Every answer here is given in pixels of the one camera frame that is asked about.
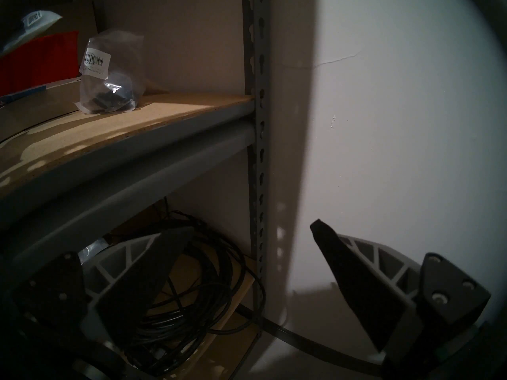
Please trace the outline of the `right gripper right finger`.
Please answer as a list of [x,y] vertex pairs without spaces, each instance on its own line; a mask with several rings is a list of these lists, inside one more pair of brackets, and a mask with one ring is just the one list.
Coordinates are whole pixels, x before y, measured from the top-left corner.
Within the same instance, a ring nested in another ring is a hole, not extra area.
[[491,298],[476,279],[436,252],[419,264],[383,244],[336,233],[322,220],[313,239],[347,305],[379,353],[382,377],[429,377],[474,328]]

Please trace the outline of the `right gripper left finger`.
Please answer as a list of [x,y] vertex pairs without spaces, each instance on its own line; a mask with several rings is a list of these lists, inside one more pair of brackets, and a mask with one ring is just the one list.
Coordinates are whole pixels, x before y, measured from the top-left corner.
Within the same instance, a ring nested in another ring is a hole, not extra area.
[[18,285],[16,304],[61,332],[130,344],[193,235],[193,228],[167,229],[84,263],[77,252],[64,252]]

